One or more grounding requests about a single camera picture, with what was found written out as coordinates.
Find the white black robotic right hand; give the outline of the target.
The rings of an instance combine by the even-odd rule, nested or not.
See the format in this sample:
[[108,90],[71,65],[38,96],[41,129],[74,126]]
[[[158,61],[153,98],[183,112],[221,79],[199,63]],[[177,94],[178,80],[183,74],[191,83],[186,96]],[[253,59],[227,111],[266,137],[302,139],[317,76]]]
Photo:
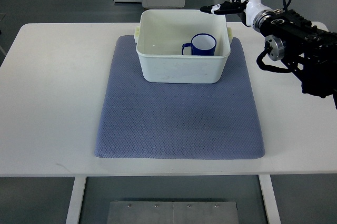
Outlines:
[[273,13],[261,0],[226,0],[222,4],[203,6],[200,11],[214,15],[238,14],[245,26],[255,30],[260,29],[260,21],[263,18],[270,17]]

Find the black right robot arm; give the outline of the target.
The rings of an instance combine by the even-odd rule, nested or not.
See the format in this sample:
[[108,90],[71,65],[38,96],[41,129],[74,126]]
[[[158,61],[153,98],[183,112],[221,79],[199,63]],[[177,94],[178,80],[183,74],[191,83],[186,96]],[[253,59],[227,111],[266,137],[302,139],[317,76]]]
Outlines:
[[293,73],[304,94],[336,99],[336,33],[319,29],[288,6],[263,11],[253,24],[265,37],[260,69]]

